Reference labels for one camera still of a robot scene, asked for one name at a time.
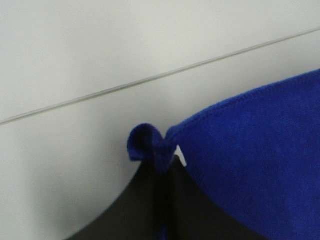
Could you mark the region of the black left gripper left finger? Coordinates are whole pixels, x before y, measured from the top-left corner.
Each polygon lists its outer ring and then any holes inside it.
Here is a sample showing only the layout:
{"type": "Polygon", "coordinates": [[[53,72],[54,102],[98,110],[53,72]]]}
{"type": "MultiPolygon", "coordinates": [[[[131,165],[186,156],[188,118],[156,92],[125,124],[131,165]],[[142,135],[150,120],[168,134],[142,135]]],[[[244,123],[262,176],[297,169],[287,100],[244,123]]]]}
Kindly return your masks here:
{"type": "Polygon", "coordinates": [[[141,163],[111,206],[69,240],[162,240],[164,216],[153,165],[141,163]]]}

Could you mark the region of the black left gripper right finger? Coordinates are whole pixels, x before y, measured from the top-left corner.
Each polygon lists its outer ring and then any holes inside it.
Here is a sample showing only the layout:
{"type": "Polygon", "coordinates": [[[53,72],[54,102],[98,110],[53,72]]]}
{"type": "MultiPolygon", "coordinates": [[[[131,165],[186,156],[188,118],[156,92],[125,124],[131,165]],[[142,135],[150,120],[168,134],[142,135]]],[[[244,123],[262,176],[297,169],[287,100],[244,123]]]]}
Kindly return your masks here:
{"type": "Polygon", "coordinates": [[[175,155],[168,171],[169,240],[254,240],[255,232],[226,214],[199,188],[175,155]]]}

